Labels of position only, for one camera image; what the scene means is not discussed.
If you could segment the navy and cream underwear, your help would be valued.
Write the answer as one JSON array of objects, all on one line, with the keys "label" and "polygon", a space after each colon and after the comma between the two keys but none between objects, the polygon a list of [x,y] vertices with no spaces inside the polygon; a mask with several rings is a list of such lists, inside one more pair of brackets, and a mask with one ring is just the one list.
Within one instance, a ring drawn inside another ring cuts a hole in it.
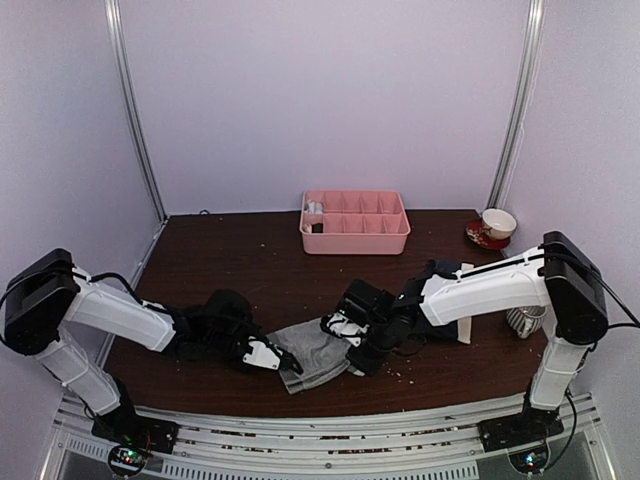
[{"label": "navy and cream underwear", "polygon": [[461,297],[461,275],[472,264],[429,260],[415,278],[416,323],[412,336],[419,340],[455,340],[469,345],[472,318]]}]

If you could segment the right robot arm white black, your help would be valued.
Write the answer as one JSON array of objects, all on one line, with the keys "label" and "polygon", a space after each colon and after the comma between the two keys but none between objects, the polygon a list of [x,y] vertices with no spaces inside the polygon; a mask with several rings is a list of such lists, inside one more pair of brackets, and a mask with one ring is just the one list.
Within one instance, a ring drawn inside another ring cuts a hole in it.
[{"label": "right robot arm white black", "polygon": [[559,231],[520,255],[468,270],[429,261],[397,295],[355,279],[321,328],[351,347],[346,357],[372,376],[408,339],[445,333],[467,317],[524,307],[549,307],[556,331],[514,415],[485,420],[478,431],[487,452],[545,442],[564,427],[559,407],[590,347],[609,328],[599,269]]}]

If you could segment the grey boxer briefs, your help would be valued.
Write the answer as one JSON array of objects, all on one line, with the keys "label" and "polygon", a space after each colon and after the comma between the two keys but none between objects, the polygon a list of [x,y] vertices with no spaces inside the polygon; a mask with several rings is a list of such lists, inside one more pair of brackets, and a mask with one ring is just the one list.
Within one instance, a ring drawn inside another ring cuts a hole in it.
[{"label": "grey boxer briefs", "polygon": [[317,388],[344,372],[363,377],[346,358],[351,344],[321,330],[321,319],[299,323],[267,335],[269,340],[292,354],[302,367],[302,373],[280,371],[285,389],[290,395]]}]

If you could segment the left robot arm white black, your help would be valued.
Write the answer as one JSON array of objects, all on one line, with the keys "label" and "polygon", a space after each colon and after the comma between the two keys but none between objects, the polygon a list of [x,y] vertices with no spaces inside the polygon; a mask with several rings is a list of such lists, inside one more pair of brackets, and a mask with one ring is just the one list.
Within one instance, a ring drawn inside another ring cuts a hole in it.
[{"label": "left robot arm white black", "polygon": [[264,335],[250,303],[216,290],[202,305],[171,308],[140,298],[115,272],[91,275],[54,249],[12,278],[1,296],[2,343],[35,358],[83,402],[94,436],[136,453],[170,454],[179,427],[139,415],[124,383],[106,373],[71,335],[89,326],[183,361],[218,357],[228,366],[300,374],[297,358]]}]

